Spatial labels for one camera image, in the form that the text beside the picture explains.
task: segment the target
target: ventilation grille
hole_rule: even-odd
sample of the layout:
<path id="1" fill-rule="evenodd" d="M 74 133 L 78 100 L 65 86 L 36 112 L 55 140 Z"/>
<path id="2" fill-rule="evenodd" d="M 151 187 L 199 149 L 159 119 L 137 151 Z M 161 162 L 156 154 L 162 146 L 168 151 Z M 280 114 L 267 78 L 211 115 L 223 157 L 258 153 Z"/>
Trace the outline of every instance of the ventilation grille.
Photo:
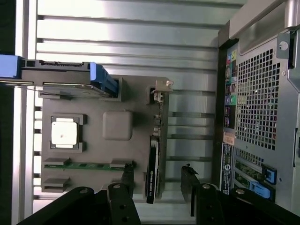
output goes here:
<path id="1" fill-rule="evenodd" d="M 236 137 L 275 150 L 280 63 L 273 49 L 239 64 Z"/>
<path id="2" fill-rule="evenodd" d="M 263 158 L 259 158 L 251 153 L 236 148 L 236 155 L 256 165 L 261 166 Z"/>

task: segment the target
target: perforated metal panel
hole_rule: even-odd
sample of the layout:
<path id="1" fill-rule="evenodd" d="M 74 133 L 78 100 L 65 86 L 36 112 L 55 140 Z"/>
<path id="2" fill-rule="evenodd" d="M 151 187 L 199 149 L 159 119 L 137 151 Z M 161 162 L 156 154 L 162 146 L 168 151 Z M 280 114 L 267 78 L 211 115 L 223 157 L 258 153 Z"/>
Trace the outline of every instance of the perforated metal panel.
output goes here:
<path id="1" fill-rule="evenodd" d="M 255 156 L 249 152 L 246 152 L 246 151 L 243 151 L 241 149 L 238 149 L 238 148 L 235 148 L 236 150 L 236 155 L 245 159 L 245 160 L 248 160 L 249 162 L 251 163 L 254 163 L 256 165 L 259 165 L 261 166 L 261 164 L 264 162 L 264 159 L 263 158 L 260 158 L 258 156 Z"/>
<path id="2" fill-rule="evenodd" d="M 238 139 L 275 150 L 279 73 L 273 49 L 239 64 Z"/>

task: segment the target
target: green circuit board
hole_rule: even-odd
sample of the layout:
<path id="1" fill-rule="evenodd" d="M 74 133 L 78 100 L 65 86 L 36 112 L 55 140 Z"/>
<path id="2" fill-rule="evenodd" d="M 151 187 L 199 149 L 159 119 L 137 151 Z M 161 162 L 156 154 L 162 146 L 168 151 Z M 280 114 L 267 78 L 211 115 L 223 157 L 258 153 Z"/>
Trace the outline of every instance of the green circuit board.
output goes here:
<path id="1" fill-rule="evenodd" d="M 74 170 L 106 170 L 106 171 L 124 170 L 124 168 L 110 167 L 109 164 L 99 164 L 99 163 L 68 163 L 65 165 L 45 165 L 45 168 L 74 169 Z"/>

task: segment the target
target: blue drive bracket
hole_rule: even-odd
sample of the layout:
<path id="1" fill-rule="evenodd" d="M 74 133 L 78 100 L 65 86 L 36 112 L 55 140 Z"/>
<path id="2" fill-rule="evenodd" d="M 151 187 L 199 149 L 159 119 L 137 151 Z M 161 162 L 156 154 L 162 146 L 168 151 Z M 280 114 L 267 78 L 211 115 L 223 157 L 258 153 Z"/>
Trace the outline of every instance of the blue drive bracket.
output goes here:
<path id="1" fill-rule="evenodd" d="M 102 91 L 110 90 L 114 95 L 118 95 L 118 83 L 100 64 L 90 63 L 90 81 L 100 83 Z"/>
<path id="2" fill-rule="evenodd" d="M 262 164 L 262 175 L 266 182 L 268 182 L 269 184 L 272 184 L 272 185 L 276 185 L 277 169 L 275 169 L 269 165 Z"/>
<path id="3" fill-rule="evenodd" d="M 22 58 L 16 55 L 0 55 L 0 77 L 21 78 Z"/>
<path id="4" fill-rule="evenodd" d="M 275 189 L 264 183 L 251 181 L 249 189 L 265 199 L 269 199 L 273 202 L 275 201 Z"/>

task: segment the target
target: silver metal wall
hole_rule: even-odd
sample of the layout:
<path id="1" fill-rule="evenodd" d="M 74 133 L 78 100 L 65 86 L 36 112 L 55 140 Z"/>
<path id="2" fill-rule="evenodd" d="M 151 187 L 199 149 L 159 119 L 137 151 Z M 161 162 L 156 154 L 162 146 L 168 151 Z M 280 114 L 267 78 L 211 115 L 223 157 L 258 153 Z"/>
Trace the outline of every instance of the silver metal wall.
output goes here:
<path id="1" fill-rule="evenodd" d="M 17 15 L 22 19 L 17 19 L 16 54 L 50 61 L 95 61 L 112 75 L 165 76 L 174 81 L 169 108 L 167 191 L 160 204 L 137 203 L 145 222 L 192 221 L 179 193 L 179 171 L 189 162 L 200 179 L 210 181 L 217 35 L 245 2 L 17 0 Z M 36 98 L 35 104 L 41 105 L 41 100 Z M 35 112 L 34 123 L 35 128 L 41 128 L 40 112 Z M 33 140 L 34 151 L 41 151 L 40 135 L 34 135 Z M 40 157 L 35 156 L 33 162 L 34 173 L 39 174 Z M 30 209 L 36 211 L 57 196 L 42 194 L 39 185 L 39 178 L 35 178 L 33 193 L 40 199 L 33 201 L 25 217 Z M 14 185 L 14 190 L 17 192 L 21 186 Z"/>

